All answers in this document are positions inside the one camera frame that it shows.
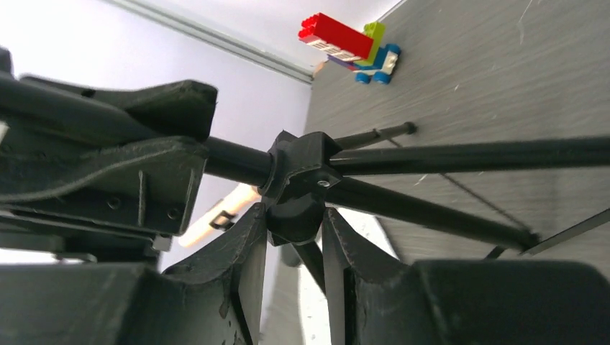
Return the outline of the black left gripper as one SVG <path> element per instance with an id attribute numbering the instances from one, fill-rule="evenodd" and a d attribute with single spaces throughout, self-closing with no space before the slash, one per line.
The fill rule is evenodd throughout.
<path id="1" fill-rule="evenodd" d="M 12 68 L 2 48 L 1 248 L 145 264 L 2 266 L 1 342 L 256 344 L 262 203 L 165 272 L 146 265 L 188 225 L 207 152 L 185 137 L 209 137 L 218 90 L 196 80 L 94 89 L 15 78 Z M 17 127 L 89 145 L 133 143 L 76 149 Z"/>

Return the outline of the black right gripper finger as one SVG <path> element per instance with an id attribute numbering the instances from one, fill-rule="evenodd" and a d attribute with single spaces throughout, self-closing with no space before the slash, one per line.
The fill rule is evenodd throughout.
<path id="1" fill-rule="evenodd" d="M 609 282 L 579 262 L 404 264 L 333 208 L 322 222 L 333 344 L 607 344 Z"/>

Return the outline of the black music stand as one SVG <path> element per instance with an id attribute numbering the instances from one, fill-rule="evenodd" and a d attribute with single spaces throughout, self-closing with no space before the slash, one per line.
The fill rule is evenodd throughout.
<path id="1" fill-rule="evenodd" d="M 443 126 L 402 139 L 405 146 L 554 139 L 570 132 L 556 121 L 490 121 Z M 470 172 L 439 175 L 382 175 L 368 182 L 513 226 L 548 238 L 609 207 L 609 169 Z M 480 259 L 492 247 L 420 226 L 383 219 L 391 244 L 405 262 L 416 259 Z"/>

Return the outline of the beige microphone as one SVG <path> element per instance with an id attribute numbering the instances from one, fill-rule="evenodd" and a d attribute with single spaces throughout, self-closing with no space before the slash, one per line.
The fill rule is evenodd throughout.
<path id="1" fill-rule="evenodd" d="M 228 230 L 238 213 L 248 204 L 260 198 L 257 189 L 240 183 L 232 192 L 212 206 L 202 217 L 194 221 L 186 232 L 178 237 L 182 247 L 191 247 L 200 242 L 213 230 Z"/>

